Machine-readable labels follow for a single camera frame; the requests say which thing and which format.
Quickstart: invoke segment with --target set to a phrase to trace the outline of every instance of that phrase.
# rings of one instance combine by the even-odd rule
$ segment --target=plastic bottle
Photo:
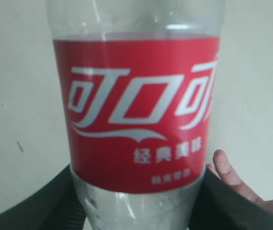
[[[47,0],[78,198],[94,230],[185,230],[224,0]]]

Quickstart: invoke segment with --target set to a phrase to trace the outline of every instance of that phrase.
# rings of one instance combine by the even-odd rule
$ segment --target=hand
[[[241,196],[250,200],[256,205],[273,213],[273,200],[264,201],[238,176],[237,172],[229,163],[228,157],[222,150],[217,150],[213,156],[214,166],[208,164],[207,167],[218,175],[226,184],[237,191]]]

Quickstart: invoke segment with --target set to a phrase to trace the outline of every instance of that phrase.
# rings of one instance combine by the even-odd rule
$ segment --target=bottle label
[[[200,177],[218,37],[54,46],[72,168],[81,179],[155,193]]]

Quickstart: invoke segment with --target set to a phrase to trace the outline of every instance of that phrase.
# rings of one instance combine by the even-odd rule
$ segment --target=white wall
[[[43,0],[0,0],[0,212],[69,162]],[[208,161],[225,149],[273,198],[273,1],[228,0]]]

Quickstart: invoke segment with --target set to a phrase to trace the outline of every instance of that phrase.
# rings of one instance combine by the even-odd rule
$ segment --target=finger
[[[207,164],[207,168],[208,168],[211,172],[213,172],[216,176],[218,176],[218,174],[217,174],[217,172],[216,172],[216,170],[215,170],[215,168],[214,168],[213,165]]]
[[[237,172],[232,168],[229,163],[228,157],[222,150],[217,150],[214,153],[213,162],[216,168],[217,174],[220,178],[234,190],[236,190],[241,196],[254,202],[256,204],[263,202],[263,200],[250,188],[242,179],[238,176]]]

